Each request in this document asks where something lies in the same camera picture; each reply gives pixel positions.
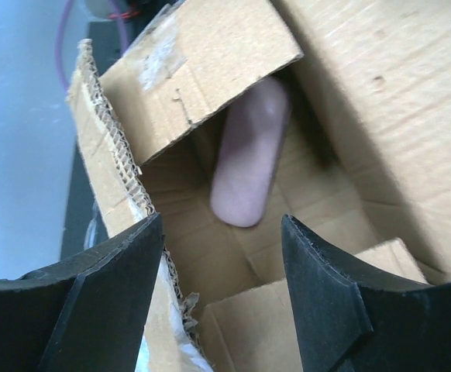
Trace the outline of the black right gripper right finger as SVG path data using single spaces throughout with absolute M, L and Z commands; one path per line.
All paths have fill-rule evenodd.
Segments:
M 281 238 L 304 370 L 451 371 L 451 282 L 388 273 L 292 215 Z

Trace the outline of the pink oblong item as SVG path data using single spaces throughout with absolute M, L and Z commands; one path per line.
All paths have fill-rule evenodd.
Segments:
M 290 115 L 290 95 L 275 77 L 228 107 L 210 194 L 221 221 L 248 228 L 263 218 Z

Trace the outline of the brown cardboard express box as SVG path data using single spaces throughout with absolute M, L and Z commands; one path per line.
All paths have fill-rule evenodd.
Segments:
M 165 246 L 137 370 L 306 371 L 285 215 L 388 273 L 451 282 L 451 1 L 182 1 L 141 36 L 160 148 L 141 181 Z M 210 205 L 227 110 L 267 77 L 291 115 L 263 218 L 231 226 Z

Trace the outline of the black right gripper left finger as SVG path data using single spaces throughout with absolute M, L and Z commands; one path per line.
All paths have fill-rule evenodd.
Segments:
M 0 371 L 132 371 L 164 248 L 154 214 L 66 260 L 0 280 Z

